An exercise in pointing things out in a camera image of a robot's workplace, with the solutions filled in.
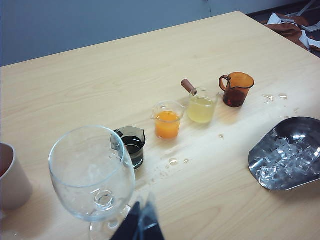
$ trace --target beige cup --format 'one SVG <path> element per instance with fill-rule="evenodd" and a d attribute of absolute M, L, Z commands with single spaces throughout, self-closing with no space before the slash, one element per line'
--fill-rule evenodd
<path fill-rule="evenodd" d="M 0 208 L 17 209 L 29 200 L 32 186 L 13 146 L 0 143 L 0 157 Z"/>

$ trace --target brown glass pitcher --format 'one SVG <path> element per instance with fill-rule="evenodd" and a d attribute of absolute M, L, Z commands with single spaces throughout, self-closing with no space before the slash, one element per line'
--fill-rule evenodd
<path fill-rule="evenodd" d="M 247 94 L 255 84 L 254 79 L 246 73 L 233 72 L 219 78 L 219 86 L 224 91 L 223 102 L 229 107 L 237 108 L 244 104 Z"/>

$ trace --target orange juice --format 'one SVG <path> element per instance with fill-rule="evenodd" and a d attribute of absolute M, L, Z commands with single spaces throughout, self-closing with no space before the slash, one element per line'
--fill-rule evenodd
<path fill-rule="evenodd" d="M 155 118 L 155 134 L 159 138 L 171 139 L 178 135 L 180 117 L 173 111 L 162 111 Z"/>

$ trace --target wood grain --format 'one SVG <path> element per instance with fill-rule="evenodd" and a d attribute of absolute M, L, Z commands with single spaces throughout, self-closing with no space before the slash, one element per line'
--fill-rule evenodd
<path fill-rule="evenodd" d="M 16 148 L 34 192 L 23 207 L 4 212 L 1 236 L 88 238 L 89 224 L 56 196 L 48 155 L 64 133 L 104 125 L 145 130 L 131 202 L 155 194 L 166 239 L 319 239 L 319 182 L 271 192 L 248 170 L 249 151 L 285 116 L 320 118 L 319 66 L 311 53 L 233 12 L 2 67 L 1 141 Z M 219 77 L 232 72 L 255 80 L 242 107 L 220 96 L 210 124 L 185 116 L 177 139 L 156 138 L 153 105 L 186 105 L 181 80 L 218 93 Z M 264 94 L 274 102 L 264 103 Z M 171 158 L 179 164 L 166 168 Z"/>

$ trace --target pale yellow liquid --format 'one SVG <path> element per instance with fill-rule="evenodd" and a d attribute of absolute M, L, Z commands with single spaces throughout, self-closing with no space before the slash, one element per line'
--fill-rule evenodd
<path fill-rule="evenodd" d="M 215 112 L 216 102 L 206 97 L 191 97 L 187 108 L 187 115 L 196 123 L 209 123 Z"/>

